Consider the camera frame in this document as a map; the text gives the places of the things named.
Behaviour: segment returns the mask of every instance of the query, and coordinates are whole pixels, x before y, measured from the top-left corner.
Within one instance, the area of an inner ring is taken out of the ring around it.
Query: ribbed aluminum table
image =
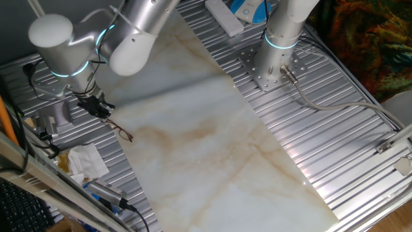
[[[410,154],[406,145],[401,152],[390,156],[376,152],[375,148],[395,133],[382,115],[363,107],[316,111],[306,106],[290,84],[283,84],[271,92],[263,92],[255,84],[238,59],[238,51],[258,46],[264,25],[246,24],[241,35],[229,38],[205,8],[204,1],[184,1],[178,6],[178,11],[215,60],[232,76],[239,91],[341,220],[330,231],[345,231],[362,222],[367,214],[395,197],[412,181],[412,175],[403,177],[393,168],[399,157]],[[298,47],[318,53],[306,42],[298,43]],[[346,75],[331,60],[300,50],[296,52],[308,67],[307,75],[298,77],[299,82],[308,97],[317,104],[376,102],[353,76]],[[17,104],[27,117],[35,110],[54,103],[37,99],[21,71],[22,65],[38,59],[37,54],[31,55],[0,67],[0,75],[13,90]],[[39,65],[34,78],[44,84],[55,81],[44,63]],[[75,126],[62,132],[55,141],[56,145],[70,148],[95,143],[110,170],[103,179],[128,192],[130,201],[150,223],[151,231],[161,231],[113,131],[79,108],[76,98],[67,97],[66,100],[70,103]],[[399,200],[382,215],[405,203],[410,196]],[[132,228],[145,231],[136,215],[124,212],[121,217]],[[370,227],[378,219],[362,223],[359,230]]]

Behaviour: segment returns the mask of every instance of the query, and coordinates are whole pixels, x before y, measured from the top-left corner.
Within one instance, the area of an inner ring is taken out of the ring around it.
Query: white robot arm
[[[178,2],[125,0],[115,14],[96,10],[77,25],[62,15],[38,18],[29,28],[29,38],[59,81],[36,89],[63,98],[64,89],[69,87],[80,107],[96,117],[108,118],[114,106],[104,100],[95,83],[92,61],[105,61],[119,75],[140,71]]]
[[[290,64],[294,46],[304,23],[319,0],[282,0],[270,16],[261,49],[256,55],[257,70],[271,79]],[[139,72],[149,57],[157,35],[179,0],[125,0],[117,20],[105,10],[94,11],[77,25],[61,15],[45,15],[29,29],[36,46],[59,84],[37,86],[44,93],[64,97],[69,87],[79,106],[106,119],[114,109],[105,102],[96,85],[96,68],[91,61],[103,59],[119,75]]]

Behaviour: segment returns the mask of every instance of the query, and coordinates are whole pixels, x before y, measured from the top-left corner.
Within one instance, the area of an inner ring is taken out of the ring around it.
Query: eyeglasses
[[[132,142],[133,136],[132,134],[130,134],[129,132],[127,132],[125,129],[121,128],[118,124],[114,123],[112,120],[110,119],[106,119],[105,122],[103,122],[104,125],[111,129],[111,130],[115,130],[115,129],[119,129],[118,135],[124,139],[124,140],[128,140],[130,142]]]

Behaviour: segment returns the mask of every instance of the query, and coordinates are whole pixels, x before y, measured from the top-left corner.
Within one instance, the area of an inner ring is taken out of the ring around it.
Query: marble surface
[[[338,222],[176,12],[145,68],[97,75],[165,232],[326,231]]]

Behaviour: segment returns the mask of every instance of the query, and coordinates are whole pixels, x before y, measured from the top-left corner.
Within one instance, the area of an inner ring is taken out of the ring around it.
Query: colorful fabric
[[[378,101],[412,90],[412,0],[321,0],[308,22]]]

